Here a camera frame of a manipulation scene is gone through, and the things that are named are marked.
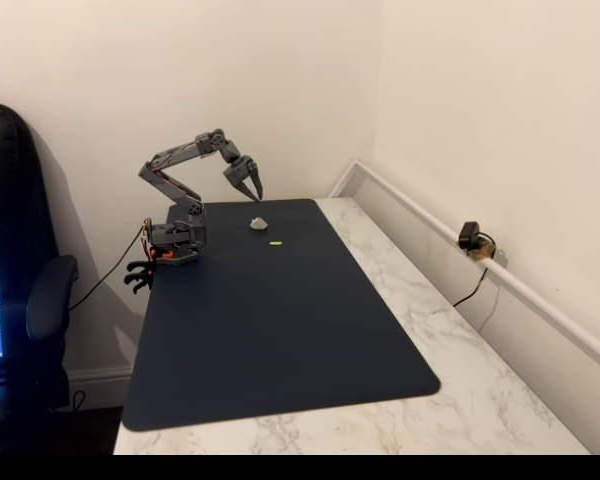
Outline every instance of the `office chair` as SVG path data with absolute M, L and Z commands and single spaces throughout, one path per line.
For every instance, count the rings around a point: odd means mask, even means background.
M 62 367 L 76 259 L 59 256 L 31 132 L 0 105 L 0 454 L 27 453 L 49 408 L 69 404 Z

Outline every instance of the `desk mat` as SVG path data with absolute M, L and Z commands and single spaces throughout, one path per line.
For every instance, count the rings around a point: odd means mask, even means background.
M 258 216 L 267 231 L 249 228 Z M 169 210 L 176 219 L 186 219 L 178 206 Z M 207 224 L 198 260 L 157 269 L 124 406 L 128 429 L 438 391 L 313 200 L 208 204 Z

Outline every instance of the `cable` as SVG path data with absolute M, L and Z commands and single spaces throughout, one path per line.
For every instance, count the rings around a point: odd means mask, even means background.
M 78 405 L 76 405 L 76 397 L 82 394 L 82 400 L 80 400 L 80 403 L 78 403 Z M 82 406 L 82 404 L 84 403 L 84 401 L 87 398 L 87 394 L 84 392 L 84 390 L 76 390 L 75 393 L 73 394 L 73 413 L 76 413 L 78 410 L 80 410 L 80 407 Z
M 144 254 L 147 256 L 147 260 L 151 261 L 151 255 L 149 255 L 149 251 L 147 250 L 147 241 L 144 238 L 140 238 L 140 243 L 142 244 L 142 250 L 144 250 Z
M 78 305 L 80 305 L 82 302 L 84 302 L 87 298 L 89 298 L 89 295 L 91 295 L 93 293 L 93 291 L 98 288 L 100 286 L 100 284 L 102 282 L 104 282 L 106 280 L 106 278 L 111 275 L 113 273 L 113 271 L 118 268 L 118 265 L 120 265 L 120 263 L 122 262 L 122 260 L 124 259 L 124 257 L 127 256 L 127 253 L 129 253 L 129 250 L 131 250 L 131 247 L 133 247 L 133 244 L 136 242 L 136 240 L 138 239 L 138 237 L 140 236 L 140 234 L 142 233 L 142 230 L 144 230 L 144 224 L 142 225 L 142 227 L 140 227 L 140 230 L 138 230 L 138 233 L 136 234 L 135 237 L 133 237 L 133 241 L 129 244 L 129 246 L 127 247 L 127 249 L 124 251 L 124 253 L 122 254 L 122 256 L 120 257 L 120 260 L 118 260 L 118 262 L 113 266 L 113 268 L 111 270 L 109 270 L 109 273 L 107 273 L 104 277 L 102 277 L 100 280 L 98 280 L 98 283 L 96 283 L 93 288 L 91 290 L 89 290 L 89 292 L 82 297 L 82 299 L 76 303 L 73 307 L 69 307 L 69 311 L 73 310 L 74 308 L 76 308 Z
M 478 233 L 478 235 L 481 235 L 487 239 L 489 239 L 491 241 L 491 243 L 493 243 L 493 253 L 491 254 L 491 258 L 493 258 L 496 254 L 496 242 L 493 238 L 491 238 L 489 235 L 487 235 L 486 233 Z M 478 285 L 476 285 L 476 288 L 473 292 L 471 292 L 469 295 L 467 295 L 466 297 L 464 297 L 462 300 L 457 301 L 456 303 L 453 304 L 453 307 L 457 307 L 458 305 L 460 305 L 462 302 L 465 302 L 467 300 L 469 300 L 471 297 L 473 297 L 476 293 L 478 293 L 478 290 L 480 289 L 480 285 L 482 285 L 482 282 L 484 281 L 484 279 L 487 277 L 487 273 L 489 273 L 489 269 L 485 268 L 484 272 L 482 272 L 482 276 L 480 277 L 480 280 L 478 281 Z

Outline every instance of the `gray robotic arm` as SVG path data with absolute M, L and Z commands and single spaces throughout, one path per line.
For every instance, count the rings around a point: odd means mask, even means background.
M 164 170 L 215 152 L 220 152 L 229 164 L 224 171 L 229 183 L 255 202 L 262 199 L 262 183 L 256 162 L 247 155 L 241 155 L 235 144 L 227 140 L 220 129 L 203 133 L 193 142 L 158 153 L 144 164 L 139 175 L 186 210 L 188 221 L 160 225 L 152 225 L 151 219 L 145 221 L 147 240 L 157 247 L 152 249 L 152 254 L 157 252 L 156 263 L 179 265 L 189 262 L 198 256 L 199 248 L 207 243 L 205 209 L 200 195 L 164 173 Z M 245 185 L 247 178 L 251 178 L 257 196 Z

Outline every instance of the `floor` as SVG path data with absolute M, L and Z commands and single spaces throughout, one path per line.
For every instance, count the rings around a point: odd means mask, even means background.
M 112 455 L 122 407 L 51 416 L 34 455 Z

